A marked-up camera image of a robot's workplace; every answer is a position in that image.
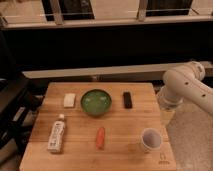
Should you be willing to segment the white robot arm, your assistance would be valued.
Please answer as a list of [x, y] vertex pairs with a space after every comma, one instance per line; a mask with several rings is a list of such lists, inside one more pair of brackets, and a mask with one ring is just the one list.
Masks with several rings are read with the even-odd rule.
[[213, 88], [205, 85], [205, 68], [191, 61], [172, 67], [163, 74], [164, 85], [156, 95], [161, 110], [161, 123], [167, 126], [175, 110], [187, 99], [213, 116]]

